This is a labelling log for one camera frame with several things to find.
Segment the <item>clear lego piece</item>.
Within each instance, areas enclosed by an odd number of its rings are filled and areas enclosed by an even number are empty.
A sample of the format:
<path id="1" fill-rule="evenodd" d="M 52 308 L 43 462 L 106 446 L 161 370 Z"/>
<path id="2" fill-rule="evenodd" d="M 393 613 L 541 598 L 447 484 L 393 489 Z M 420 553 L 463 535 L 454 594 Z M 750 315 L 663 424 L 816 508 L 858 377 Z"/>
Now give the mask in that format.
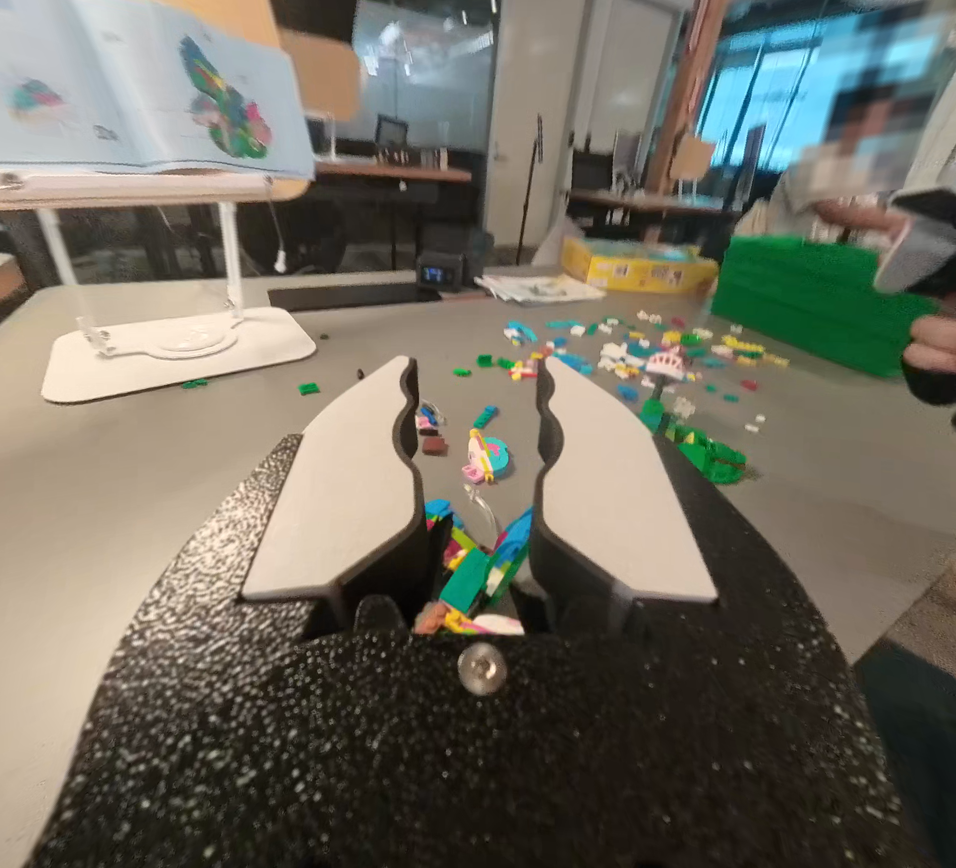
<path id="1" fill-rule="evenodd" d="M 491 542 L 495 542 L 500 535 L 501 525 L 494 510 L 486 502 L 484 496 L 482 495 L 482 491 L 478 486 L 472 483 L 464 483 L 463 489 L 469 501 L 481 511 L 482 515 L 484 516 L 484 520 L 490 527 L 492 535 Z"/>

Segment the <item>tan background book stand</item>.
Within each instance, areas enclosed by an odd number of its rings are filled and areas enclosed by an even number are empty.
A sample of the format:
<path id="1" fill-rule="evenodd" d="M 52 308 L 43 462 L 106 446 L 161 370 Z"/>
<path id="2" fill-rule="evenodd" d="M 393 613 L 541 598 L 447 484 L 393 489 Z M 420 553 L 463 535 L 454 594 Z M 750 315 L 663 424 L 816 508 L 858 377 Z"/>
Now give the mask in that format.
<path id="1" fill-rule="evenodd" d="M 307 121 L 322 124 L 326 157 L 338 158 L 337 126 L 351 121 L 361 104 L 361 63 L 348 43 L 288 28 L 278 29 L 282 49 L 293 63 Z"/>
<path id="2" fill-rule="evenodd" d="M 711 169 L 717 144 L 693 133 L 684 134 L 676 145 L 668 170 L 668 178 L 676 196 L 694 196 L 699 181 Z"/>

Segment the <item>black tripod stand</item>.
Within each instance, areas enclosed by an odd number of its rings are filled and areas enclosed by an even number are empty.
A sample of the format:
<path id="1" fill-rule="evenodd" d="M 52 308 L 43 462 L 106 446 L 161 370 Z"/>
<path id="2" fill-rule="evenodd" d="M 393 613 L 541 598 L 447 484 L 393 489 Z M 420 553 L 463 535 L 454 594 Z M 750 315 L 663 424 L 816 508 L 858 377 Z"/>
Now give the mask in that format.
<path id="1" fill-rule="evenodd" d="M 515 252 L 516 266 L 521 264 L 523 253 L 524 253 L 525 237 L 526 237 L 526 232 L 528 227 L 535 171 L 537 167 L 543 163 L 543 157 L 544 157 L 544 130 L 543 129 L 544 129 L 543 116 L 540 112 L 538 112 L 535 117 L 535 134 L 532 141 L 531 160 L 530 160 L 529 169 L 528 169 L 527 184 L 525 189 L 524 201 L 522 205 L 519 236 L 518 236 L 516 252 Z"/>

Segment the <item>green lego lily pad assembly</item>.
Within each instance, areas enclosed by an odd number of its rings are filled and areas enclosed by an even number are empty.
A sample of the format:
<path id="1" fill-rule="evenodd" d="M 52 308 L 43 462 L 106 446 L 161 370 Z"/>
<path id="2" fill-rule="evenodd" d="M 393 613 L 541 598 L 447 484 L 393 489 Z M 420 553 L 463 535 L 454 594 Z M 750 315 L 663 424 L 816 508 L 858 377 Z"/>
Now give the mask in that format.
<path id="1" fill-rule="evenodd" d="M 639 410 L 639 420 L 652 434 L 674 444 L 711 484 L 739 483 L 747 470 L 747 457 L 688 421 L 680 421 L 665 404 L 659 399 L 646 400 Z"/>

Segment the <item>closed instruction booklets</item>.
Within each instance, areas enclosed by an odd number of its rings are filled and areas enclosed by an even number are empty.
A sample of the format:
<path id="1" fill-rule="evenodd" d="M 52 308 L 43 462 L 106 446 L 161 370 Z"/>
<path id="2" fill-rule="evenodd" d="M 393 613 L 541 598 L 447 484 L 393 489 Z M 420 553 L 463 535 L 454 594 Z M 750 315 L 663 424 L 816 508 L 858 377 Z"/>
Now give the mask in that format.
<path id="1" fill-rule="evenodd" d="M 567 304 L 601 301 L 606 292 L 567 275 L 474 277 L 473 283 L 498 301 L 519 305 Z"/>

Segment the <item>yellow lego box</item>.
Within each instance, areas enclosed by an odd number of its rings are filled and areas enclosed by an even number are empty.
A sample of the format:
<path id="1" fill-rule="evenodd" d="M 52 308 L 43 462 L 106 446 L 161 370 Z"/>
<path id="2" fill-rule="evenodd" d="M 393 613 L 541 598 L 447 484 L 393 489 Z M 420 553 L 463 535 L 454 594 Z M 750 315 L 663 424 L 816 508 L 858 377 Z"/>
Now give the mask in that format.
<path id="1" fill-rule="evenodd" d="M 591 288 L 662 296 L 706 291 L 720 272 L 696 246 L 572 237 L 562 242 L 560 264 Z"/>

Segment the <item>wooden pillar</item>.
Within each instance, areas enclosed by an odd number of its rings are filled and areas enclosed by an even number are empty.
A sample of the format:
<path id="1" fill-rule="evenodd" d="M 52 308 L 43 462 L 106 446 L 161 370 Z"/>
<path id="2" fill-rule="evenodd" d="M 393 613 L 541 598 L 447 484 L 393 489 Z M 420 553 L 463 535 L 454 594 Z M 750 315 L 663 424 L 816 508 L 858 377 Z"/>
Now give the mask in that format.
<path id="1" fill-rule="evenodd" d="M 696 126 L 700 100 L 730 1 L 695 2 L 659 139 L 648 167 L 644 188 L 649 193 L 670 194 L 673 189 L 672 162 L 678 146 Z"/>

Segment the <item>person's right hand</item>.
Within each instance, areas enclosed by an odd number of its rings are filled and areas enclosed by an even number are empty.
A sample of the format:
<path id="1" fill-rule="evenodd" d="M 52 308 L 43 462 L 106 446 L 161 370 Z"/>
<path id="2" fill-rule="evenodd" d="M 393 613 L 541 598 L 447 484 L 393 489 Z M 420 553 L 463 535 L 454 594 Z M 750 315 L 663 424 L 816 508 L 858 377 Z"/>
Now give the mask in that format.
<path id="1" fill-rule="evenodd" d="M 955 316 L 938 313 L 916 319 L 902 360 L 918 370 L 955 373 Z"/>

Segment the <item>black power station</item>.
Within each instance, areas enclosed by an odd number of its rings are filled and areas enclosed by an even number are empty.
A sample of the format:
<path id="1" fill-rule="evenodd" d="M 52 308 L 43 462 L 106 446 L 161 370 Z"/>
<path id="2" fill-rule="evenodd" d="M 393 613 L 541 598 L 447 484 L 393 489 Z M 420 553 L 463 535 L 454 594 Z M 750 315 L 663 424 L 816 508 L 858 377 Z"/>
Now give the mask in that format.
<path id="1" fill-rule="evenodd" d="M 475 280 L 484 274 L 484 266 L 482 254 L 424 251 L 416 258 L 416 282 L 422 289 L 439 292 L 473 289 Z"/>

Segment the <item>open lego instruction booklet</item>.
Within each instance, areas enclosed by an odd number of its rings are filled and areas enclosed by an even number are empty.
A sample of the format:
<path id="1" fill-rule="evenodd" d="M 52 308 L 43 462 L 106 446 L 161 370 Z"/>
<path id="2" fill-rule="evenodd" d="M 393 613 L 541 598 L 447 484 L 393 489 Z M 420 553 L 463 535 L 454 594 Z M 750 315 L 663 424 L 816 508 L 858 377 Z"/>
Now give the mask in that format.
<path id="1" fill-rule="evenodd" d="M 2 0 L 2 169 L 306 179 L 293 65 L 153 0 Z"/>

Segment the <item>stack of green bins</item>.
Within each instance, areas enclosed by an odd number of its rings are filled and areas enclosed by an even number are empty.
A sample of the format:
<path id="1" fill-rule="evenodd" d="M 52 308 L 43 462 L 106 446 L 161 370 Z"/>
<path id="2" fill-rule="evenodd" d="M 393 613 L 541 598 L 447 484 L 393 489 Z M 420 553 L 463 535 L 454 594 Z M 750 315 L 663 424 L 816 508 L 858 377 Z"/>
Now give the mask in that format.
<path id="1" fill-rule="evenodd" d="M 735 237 L 712 313 L 808 354 L 878 378 L 901 373 L 914 321 L 934 305 L 874 286 L 878 253 L 793 237 Z"/>

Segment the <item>long wooden desk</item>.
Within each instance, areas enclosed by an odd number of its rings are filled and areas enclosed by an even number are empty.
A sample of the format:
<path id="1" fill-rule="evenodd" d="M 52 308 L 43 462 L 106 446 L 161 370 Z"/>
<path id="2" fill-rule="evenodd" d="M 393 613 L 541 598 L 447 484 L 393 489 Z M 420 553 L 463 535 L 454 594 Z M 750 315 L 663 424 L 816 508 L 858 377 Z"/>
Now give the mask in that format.
<path id="1" fill-rule="evenodd" d="M 404 182 L 469 184 L 472 173 L 464 169 L 398 166 L 366 158 L 316 158 L 315 173 L 390 179 Z"/>

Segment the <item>small pink teal lego assembly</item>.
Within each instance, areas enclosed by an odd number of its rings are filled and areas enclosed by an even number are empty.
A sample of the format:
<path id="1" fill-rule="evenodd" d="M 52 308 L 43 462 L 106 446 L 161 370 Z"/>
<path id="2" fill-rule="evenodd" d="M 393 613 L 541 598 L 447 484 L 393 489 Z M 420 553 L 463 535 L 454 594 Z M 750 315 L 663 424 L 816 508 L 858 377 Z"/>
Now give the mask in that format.
<path id="1" fill-rule="evenodd" d="M 504 441 L 486 436 L 479 429 L 470 431 L 468 444 L 469 461 L 463 467 L 463 475 L 469 483 L 491 484 L 507 474 L 510 455 Z"/>

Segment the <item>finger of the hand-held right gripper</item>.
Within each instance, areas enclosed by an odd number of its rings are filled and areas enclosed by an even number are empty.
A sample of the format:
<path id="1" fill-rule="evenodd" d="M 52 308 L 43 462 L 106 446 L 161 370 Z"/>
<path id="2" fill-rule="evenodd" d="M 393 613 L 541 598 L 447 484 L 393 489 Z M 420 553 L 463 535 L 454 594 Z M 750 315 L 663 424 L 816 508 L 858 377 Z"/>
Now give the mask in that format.
<path id="1" fill-rule="evenodd" d="M 905 224 L 882 256 L 874 279 L 882 294 L 955 294 L 954 212 L 903 211 Z"/>

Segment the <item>person's white shirt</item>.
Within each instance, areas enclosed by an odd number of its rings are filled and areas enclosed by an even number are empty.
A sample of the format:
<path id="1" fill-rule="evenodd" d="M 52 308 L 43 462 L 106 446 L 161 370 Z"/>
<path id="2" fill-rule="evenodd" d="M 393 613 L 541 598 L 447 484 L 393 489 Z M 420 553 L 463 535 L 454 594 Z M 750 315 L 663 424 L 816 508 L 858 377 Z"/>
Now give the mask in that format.
<path id="1" fill-rule="evenodd" d="M 954 76 L 939 95 L 915 83 L 840 93 L 822 143 L 782 173 L 750 230 L 883 250 L 909 224 L 893 197 L 954 171 L 954 103 Z"/>

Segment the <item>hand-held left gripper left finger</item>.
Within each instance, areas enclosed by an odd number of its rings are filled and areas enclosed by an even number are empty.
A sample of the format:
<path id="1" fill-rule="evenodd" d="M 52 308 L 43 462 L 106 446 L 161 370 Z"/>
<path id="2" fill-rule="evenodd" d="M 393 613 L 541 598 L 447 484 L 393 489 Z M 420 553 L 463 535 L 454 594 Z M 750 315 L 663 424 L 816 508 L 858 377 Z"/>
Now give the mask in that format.
<path id="1" fill-rule="evenodd" d="M 306 426 L 245 576 L 243 600 L 423 597 L 432 562 L 414 462 L 418 374 L 414 358 L 396 356 Z"/>

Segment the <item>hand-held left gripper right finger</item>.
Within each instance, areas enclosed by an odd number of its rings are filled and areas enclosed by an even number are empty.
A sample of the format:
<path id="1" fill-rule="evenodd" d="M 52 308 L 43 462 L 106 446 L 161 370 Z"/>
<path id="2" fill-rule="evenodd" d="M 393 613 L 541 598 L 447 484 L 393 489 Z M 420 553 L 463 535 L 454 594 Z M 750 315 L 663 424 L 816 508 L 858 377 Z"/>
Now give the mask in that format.
<path id="1" fill-rule="evenodd" d="M 651 431 L 559 357 L 537 376 L 532 575 L 555 601 L 713 603 L 718 591 Z"/>

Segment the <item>pile of loose lego bricks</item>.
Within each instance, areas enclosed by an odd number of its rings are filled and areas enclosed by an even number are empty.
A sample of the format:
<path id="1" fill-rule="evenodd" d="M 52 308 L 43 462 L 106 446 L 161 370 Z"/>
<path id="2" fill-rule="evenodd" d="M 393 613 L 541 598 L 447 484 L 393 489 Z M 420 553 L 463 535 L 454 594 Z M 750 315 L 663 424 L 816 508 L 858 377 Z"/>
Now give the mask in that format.
<path id="1" fill-rule="evenodd" d="M 710 325 L 692 325 L 682 316 L 666 317 L 645 310 L 639 310 L 630 322 L 617 315 L 589 324 L 512 321 L 501 333 L 509 345 L 506 354 L 479 353 L 471 361 L 454 365 L 454 377 L 467 380 L 476 372 L 497 371 L 515 384 L 530 383 L 542 370 L 543 361 L 554 358 L 582 377 L 607 377 L 615 395 L 638 413 L 648 399 L 662 400 L 671 408 L 676 397 L 686 397 L 697 408 L 689 423 L 704 404 L 736 408 L 749 401 L 769 375 L 791 366 L 789 357 L 763 338 L 747 336 L 740 325 L 715 331 Z M 680 383 L 648 378 L 644 374 L 646 359 L 673 345 L 684 349 L 686 378 Z"/>

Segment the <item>colourful lego butterfly assembly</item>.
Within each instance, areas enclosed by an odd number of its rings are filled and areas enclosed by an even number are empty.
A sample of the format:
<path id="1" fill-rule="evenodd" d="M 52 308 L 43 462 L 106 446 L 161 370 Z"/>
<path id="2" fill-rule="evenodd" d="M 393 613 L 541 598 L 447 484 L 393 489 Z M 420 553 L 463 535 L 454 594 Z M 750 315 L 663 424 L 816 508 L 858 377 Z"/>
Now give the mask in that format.
<path id="1" fill-rule="evenodd" d="M 425 521 L 432 537 L 446 535 L 439 561 L 438 588 L 415 618 L 418 636 L 522 636 L 518 616 L 503 610 L 515 577 L 529 553 L 533 508 L 505 526 L 496 526 L 489 546 L 466 531 L 448 500 L 425 503 Z"/>

